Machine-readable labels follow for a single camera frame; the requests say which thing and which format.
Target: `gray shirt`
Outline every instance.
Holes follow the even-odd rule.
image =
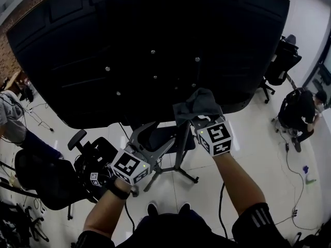
[[[6,95],[1,95],[1,97],[12,104],[12,101]],[[0,98],[0,126],[6,126],[4,137],[20,146],[25,140],[26,127],[13,116],[13,106],[3,99]]]

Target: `black pants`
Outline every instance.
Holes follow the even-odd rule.
[[[306,124],[302,119],[293,119],[285,117],[282,118],[282,120],[288,127],[302,132],[302,134],[298,137],[298,142],[303,142],[314,133],[314,130],[308,132],[308,124]]]

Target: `black wristwatch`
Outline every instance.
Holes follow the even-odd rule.
[[[108,181],[104,185],[104,187],[111,191],[115,196],[118,196],[120,199],[127,199],[130,195],[130,193],[124,192],[121,189],[117,188],[117,186],[115,185],[115,180]]]

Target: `white wall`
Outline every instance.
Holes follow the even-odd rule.
[[[290,0],[290,11],[283,35],[296,37],[302,60],[289,75],[302,86],[312,72],[331,29],[331,0]]]

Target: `gray cloth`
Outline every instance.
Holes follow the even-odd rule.
[[[216,103],[212,91],[199,88],[186,102],[173,105],[175,120],[178,126],[186,120],[197,116],[221,115],[221,107]]]
[[[4,137],[20,146],[25,140],[26,127],[14,116],[12,101],[6,95],[0,98],[0,126],[5,126]]]

